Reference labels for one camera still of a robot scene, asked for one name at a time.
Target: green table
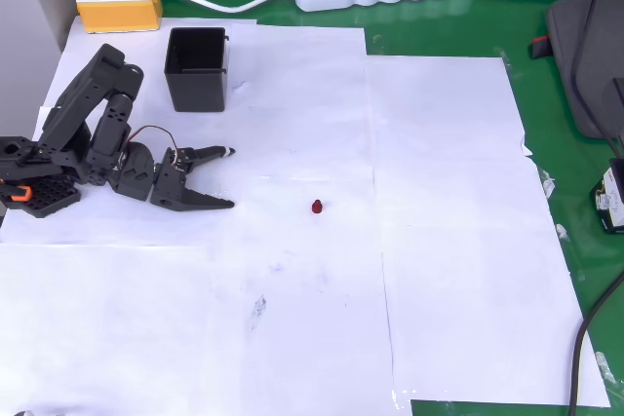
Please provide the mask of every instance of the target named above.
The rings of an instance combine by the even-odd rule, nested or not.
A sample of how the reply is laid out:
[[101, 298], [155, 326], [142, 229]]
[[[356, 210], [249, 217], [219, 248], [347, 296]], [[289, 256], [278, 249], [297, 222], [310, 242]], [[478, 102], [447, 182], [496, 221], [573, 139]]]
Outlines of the green table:
[[[210, 1], [237, 6], [251, 0]], [[574, 126], [554, 59], [528, 58], [529, 42], [547, 34], [546, 12], [554, 1], [423, 0], [305, 13], [292, 0], [273, 0], [236, 16], [185, 0], [163, 0], [163, 4], [165, 17], [235, 17], [283, 26], [363, 27], [370, 55], [503, 57], [525, 125], [526, 146], [534, 154], [533, 161], [555, 178], [557, 188], [549, 200], [550, 209], [555, 223], [567, 229], [569, 242], [562, 241], [562, 247], [581, 308], [586, 311], [624, 269], [624, 236], [608, 236], [602, 231], [589, 199], [589, 191], [607, 169], [608, 146], [583, 137]], [[594, 349], [604, 353], [615, 378], [615, 383], [605, 380], [613, 409], [581, 409], [581, 415], [624, 415], [622, 318], [624, 288], [611, 297], [590, 328]], [[573, 337], [569, 339], [562, 346], [570, 346]], [[413, 408], [417, 415], [566, 414], [565, 407], [465, 402], [416, 401]]]

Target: red object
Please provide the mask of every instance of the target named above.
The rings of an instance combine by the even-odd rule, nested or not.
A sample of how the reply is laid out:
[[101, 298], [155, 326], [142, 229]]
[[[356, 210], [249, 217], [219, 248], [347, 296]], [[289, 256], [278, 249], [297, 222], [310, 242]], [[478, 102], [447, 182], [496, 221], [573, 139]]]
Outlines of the red object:
[[320, 200], [315, 200], [312, 204], [312, 212], [319, 214], [321, 211], [323, 211], [323, 204]]

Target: black container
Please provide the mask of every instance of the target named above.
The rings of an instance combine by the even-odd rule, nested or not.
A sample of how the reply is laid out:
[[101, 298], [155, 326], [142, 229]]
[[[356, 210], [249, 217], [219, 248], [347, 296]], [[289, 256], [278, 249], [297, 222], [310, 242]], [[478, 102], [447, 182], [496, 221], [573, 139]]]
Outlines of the black container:
[[177, 112], [225, 109], [224, 28], [173, 28], [165, 77]]

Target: black cable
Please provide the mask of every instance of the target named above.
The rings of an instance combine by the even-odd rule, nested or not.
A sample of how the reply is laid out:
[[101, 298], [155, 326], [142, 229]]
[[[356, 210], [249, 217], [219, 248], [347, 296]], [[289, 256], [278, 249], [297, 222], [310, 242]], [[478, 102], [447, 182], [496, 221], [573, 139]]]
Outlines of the black cable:
[[600, 299], [596, 301], [596, 304], [594, 304], [589, 313], [587, 313], [585, 319], [583, 320], [583, 323], [578, 328], [576, 341], [574, 342], [574, 351], [572, 353], [572, 381], [570, 383], [569, 408], [567, 410], [567, 416], [576, 416], [576, 405], [578, 402], [578, 371], [581, 362], [581, 347], [583, 346], [583, 338], [585, 337], [587, 327], [589, 326], [590, 321], [592, 321], [592, 319], [594, 318], [594, 315], [603, 306], [605, 301], [622, 283], [624, 283], [624, 272], [620, 273], [619, 277], [615, 279], [615, 281], [611, 284], [611, 286], [606, 289]]
[[592, 0], [591, 3], [589, 4], [589, 12], [587, 13], [587, 19], [585, 20], [585, 27], [583, 28], [583, 32], [581, 33], [581, 38], [580, 38], [580, 41], [578, 42], [578, 47], [576, 48], [576, 52], [574, 53], [574, 60], [572, 61], [572, 71], [571, 71], [570, 81], [572, 84], [572, 92], [574, 93], [574, 96], [576, 96], [576, 99], [578, 99], [578, 102], [580, 103], [581, 107], [585, 111], [585, 114], [587, 114], [587, 117], [589, 117], [590, 121], [592, 121], [592, 123], [596, 126], [598, 131], [601, 133], [603, 138], [608, 143], [608, 146], [611, 147], [611, 150], [613, 150], [615, 157], [622, 158], [622, 154], [620, 153], [619, 148], [617, 148], [615, 143], [613, 143], [613, 140], [609, 138], [608, 133], [606, 132], [605, 128], [598, 121], [598, 119], [596, 119], [596, 116], [594, 115], [590, 107], [587, 105], [587, 101], [585, 101], [585, 98], [583, 97], [580, 90], [578, 89], [578, 82], [576, 79], [576, 76], [578, 75], [578, 68], [581, 63], [581, 58], [583, 57], [583, 51], [585, 50], [585, 43], [587, 42], [587, 37], [589, 36], [589, 28], [592, 23], [592, 18], [594, 16], [594, 9], [596, 8], [596, 1], [597, 0]]

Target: yellow box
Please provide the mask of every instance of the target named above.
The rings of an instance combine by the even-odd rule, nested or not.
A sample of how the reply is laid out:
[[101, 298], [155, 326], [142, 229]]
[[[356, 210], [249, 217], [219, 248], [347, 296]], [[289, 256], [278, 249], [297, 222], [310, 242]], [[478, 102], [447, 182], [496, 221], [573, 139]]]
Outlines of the yellow box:
[[160, 28], [160, 0], [76, 0], [88, 33], [151, 31]]

